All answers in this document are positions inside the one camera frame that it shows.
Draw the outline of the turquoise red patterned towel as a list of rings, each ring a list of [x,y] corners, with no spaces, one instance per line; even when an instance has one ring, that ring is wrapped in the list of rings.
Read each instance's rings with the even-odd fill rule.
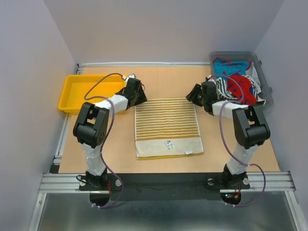
[[[250,68],[251,62],[247,61],[228,61],[216,58],[213,63],[215,75],[231,76],[233,74],[245,76],[246,71]]]

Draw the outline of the yellow striped towel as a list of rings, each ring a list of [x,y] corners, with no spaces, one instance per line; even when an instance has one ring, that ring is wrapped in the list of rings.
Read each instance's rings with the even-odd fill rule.
[[[186,98],[150,99],[135,107],[138,160],[202,155],[196,109]]]

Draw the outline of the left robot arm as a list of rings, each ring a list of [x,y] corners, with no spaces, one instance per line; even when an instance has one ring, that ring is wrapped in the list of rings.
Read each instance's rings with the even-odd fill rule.
[[[112,97],[97,96],[103,101],[83,103],[73,128],[73,135],[83,148],[87,164],[85,178],[77,177],[77,180],[97,190],[107,185],[107,167],[102,161],[102,147],[111,131],[115,114],[147,101],[142,82],[134,74],[121,78],[125,81],[125,87]]]

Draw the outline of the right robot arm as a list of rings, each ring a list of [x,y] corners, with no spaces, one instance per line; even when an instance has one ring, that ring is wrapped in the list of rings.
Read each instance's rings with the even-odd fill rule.
[[[263,114],[263,105],[242,104],[239,101],[218,99],[217,87],[212,81],[195,84],[186,99],[193,104],[203,107],[210,115],[220,119],[228,118],[233,121],[236,148],[230,154],[230,161],[224,166],[223,172],[208,178],[208,188],[233,189],[238,186],[248,188],[247,168],[257,149],[270,138],[270,129]]]

